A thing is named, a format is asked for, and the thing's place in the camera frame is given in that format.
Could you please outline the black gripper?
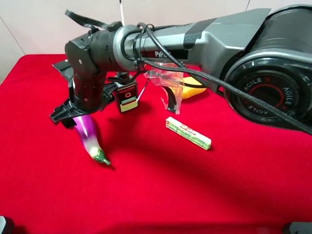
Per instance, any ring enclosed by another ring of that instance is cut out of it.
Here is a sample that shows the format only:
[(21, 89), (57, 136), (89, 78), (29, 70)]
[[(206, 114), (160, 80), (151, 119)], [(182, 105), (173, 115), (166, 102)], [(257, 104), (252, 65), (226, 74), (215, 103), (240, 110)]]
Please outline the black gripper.
[(66, 129), (76, 126), (73, 118), (102, 111), (115, 98), (117, 85), (105, 82), (106, 73), (83, 78), (73, 74), (69, 82), (69, 98), (50, 115), (53, 122), (61, 122)]

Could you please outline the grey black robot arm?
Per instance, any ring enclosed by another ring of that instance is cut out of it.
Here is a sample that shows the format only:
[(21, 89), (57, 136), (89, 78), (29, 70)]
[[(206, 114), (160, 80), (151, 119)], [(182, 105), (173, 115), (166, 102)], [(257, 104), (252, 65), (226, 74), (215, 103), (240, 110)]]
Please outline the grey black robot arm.
[(312, 7), (258, 8), (184, 25), (106, 24), (67, 10), (89, 30), (65, 45), (54, 67), (68, 99), (50, 115), (71, 127), (75, 117), (104, 109), (117, 84), (135, 81), (148, 64), (183, 72), (223, 95), (242, 117), (262, 125), (312, 132)]

